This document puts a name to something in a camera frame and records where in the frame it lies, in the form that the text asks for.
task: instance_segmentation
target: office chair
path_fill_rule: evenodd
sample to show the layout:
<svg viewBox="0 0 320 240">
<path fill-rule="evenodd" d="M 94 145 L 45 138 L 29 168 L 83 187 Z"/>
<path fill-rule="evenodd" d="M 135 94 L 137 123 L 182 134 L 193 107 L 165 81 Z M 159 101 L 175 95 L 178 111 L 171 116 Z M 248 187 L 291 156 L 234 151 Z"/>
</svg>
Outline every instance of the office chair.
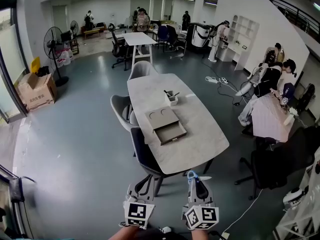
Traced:
<svg viewBox="0 0 320 240">
<path fill-rule="evenodd" d="M 159 50 L 159 44 L 160 42 L 163 43 L 163 52 L 165 52 L 165 45 L 168 41 L 168 28 L 166 26 L 160 26 L 158 28 L 158 50 Z"/>
<path fill-rule="evenodd" d="M 119 122 L 122 124 L 123 128 L 125 128 L 128 132 L 130 132 L 131 128 L 139 126 L 138 121 L 135 118 L 136 115 L 135 114 L 132 115 L 133 112 L 130 115 L 129 122 L 123 117 L 123 112 L 125 108 L 127 108 L 131 104 L 129 96 L 122 97 L 118 95 L 113 95 L 110 99 L 110 103 Z"/>
<path fill-rule="evenodd" d="M 164 174 L 154 155 L 152 154 L 149 146 L 145 144 L 145 137 L 141 129 L 139 127 L 131 128 L 130 133 L 138 163 L 143 167 L 147 174 L 152 175 L 156 180 L 156 186 L 154 189 L 154 196 L 156 197 L 159 193 L 164 178 L 180 174 L 180 172 L 173 174 Z"/>
<path fill-rule="evenodd" d="M 183 49 L 183 54 L 182 55 L 171 56 L 170 59 L 172 59 L 172 58 L 183 58 L 185 56 L 186 49 L 187 49 L 187 40 L 185 38 L 179 38 L 179 36 L 176 33 L 176 29 L 173 26 L 167 25 L 166 27 L 168 29 L 168 35 L 169 35 L 167 43 L 170 44 L 170 48 L 174 47 L 174 50 L 170 50 L 168 52 L 178 51 L 179 48 Z"/>
<path fill-rule="evenodd" d="M 320 127 L 299 128 L 292 137 L 273 151 L 262 148 L 251 153 L 251 163 L 245 158 L 245 163 L 252 172 L 252 176 L 234 182 L 239 185 L 248 180 L 254 180 L 253 195 L 249 200 L 256 198 L 257 188 L 274 189 L 287 184 L 287 176 L 307 168 L 315 161 L 315 152 L 320 146 Z"/>
<path fill-rule="evenodd" d="M 114 42 L 112 41 L 112 44 L 113 44 L 112 54 L 113 54 L 113 56 L 118 58 L 116 60 L 116 63 L 114 63 L 112 65 L 112 68 L 114 69 L 115 65 L 124 62 L 124 71 L 126 71 L 127 70 L 127 61 L 131 59 L 131 57 L 129 56 L 130 47 L 126 45 L 126 41 L 124 39 L 119 40 L 116 37 L 115 32 L 111 31 L 111 33 L 112 33 L 112 37 L 114 40 Z"/>
<path fill-rule="evenodd" d="M 158 75 L 158 72 L 156 71 L 154 66 L 149 61 L 142 60 L 134 64 L 128 81 L 130 79 L 154 75 Z"/>
</svg>

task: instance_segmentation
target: pen holder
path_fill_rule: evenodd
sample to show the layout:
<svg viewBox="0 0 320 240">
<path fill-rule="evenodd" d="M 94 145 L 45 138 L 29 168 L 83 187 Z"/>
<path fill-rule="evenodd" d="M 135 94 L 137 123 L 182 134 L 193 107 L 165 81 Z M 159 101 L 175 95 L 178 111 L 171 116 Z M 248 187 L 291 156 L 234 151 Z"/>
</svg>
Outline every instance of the pen holder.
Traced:
<svg viewBox="0 0 320 240">
<path fill-rule="evenodd" d="M 174 92 L 172 90 L 167 91 L 167 93 L 169 95 L 173 95 L 174 94 Z M 164 100 L 170 107 L 175 106 L 178 103 L 178 97 L 177 96 L 168 97 L 168 95 L 166 93 L 164 94 Z"/>
</svg>

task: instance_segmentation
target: white shirt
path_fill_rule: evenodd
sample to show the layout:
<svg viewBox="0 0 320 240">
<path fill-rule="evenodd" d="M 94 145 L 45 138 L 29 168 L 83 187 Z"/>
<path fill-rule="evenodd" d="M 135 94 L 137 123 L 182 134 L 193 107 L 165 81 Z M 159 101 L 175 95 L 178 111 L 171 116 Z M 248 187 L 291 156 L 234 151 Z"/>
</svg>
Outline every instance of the white shirt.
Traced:
<svg viewBox="0 0 320 240">
<path fill-rule="evenodd" d="M 87 13 L 86 16 L 84 17 L 84 19 L 86 19 L 87 16 L 90 17 L 90 22 L 92 22 L 95 19 L 95 17 L 92 15 L 92 13 Z"/>
</svg>

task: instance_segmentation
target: power strip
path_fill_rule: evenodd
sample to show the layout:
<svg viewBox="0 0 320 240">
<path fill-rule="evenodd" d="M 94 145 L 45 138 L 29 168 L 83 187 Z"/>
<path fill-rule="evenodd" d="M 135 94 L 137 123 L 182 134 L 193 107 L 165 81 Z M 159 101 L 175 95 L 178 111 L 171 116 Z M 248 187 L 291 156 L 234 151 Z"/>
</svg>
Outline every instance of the power strip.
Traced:
<svg viewBox="0 0 320 240">
<path fill-rule="evenodd" d="M 223 238 L 225 238 L 225 239 L 228 239 L 229 236 L 230 236 L 230 234 L 229 234 L 229 233 L 226 233 L 226 232 L 223 232 L 221 236 L 222 236 Z"/>
</svg>

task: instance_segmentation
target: wooden bench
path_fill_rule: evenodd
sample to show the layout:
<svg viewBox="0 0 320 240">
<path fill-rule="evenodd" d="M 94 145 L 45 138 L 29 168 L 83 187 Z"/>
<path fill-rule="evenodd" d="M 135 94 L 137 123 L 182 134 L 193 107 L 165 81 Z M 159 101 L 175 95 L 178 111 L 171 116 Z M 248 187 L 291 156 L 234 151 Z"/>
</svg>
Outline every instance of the wooden bench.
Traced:
<svg viewBox="0 0 320 240">
<path fill-rule="evenodd" d="M 98 34 L 98 36 L 99 36 L 99 31 L 100 31 L 100 29 L 93 29 L 93 30 L 88 30 L 88 31 L 83 32 L 84 39 L 86 39 L 87 35 L 89 35 L 89 34 Z"/>
</svg>

